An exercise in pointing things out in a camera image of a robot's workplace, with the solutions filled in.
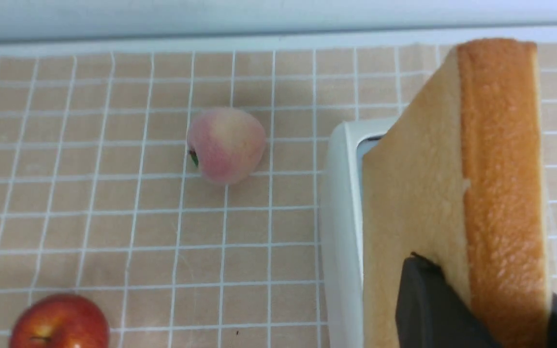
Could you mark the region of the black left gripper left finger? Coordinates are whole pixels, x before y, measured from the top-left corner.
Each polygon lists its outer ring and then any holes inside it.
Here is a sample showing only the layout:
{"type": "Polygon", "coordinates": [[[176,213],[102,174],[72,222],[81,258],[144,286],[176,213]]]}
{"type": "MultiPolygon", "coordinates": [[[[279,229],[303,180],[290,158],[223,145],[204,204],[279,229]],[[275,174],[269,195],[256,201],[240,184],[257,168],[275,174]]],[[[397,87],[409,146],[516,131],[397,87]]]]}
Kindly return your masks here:
{"type": "Polygon", "coordinates": [[[442,269],[412,253],[404,260],[396,301],[401,348],[499,348],[447,283],[442,269]]]}

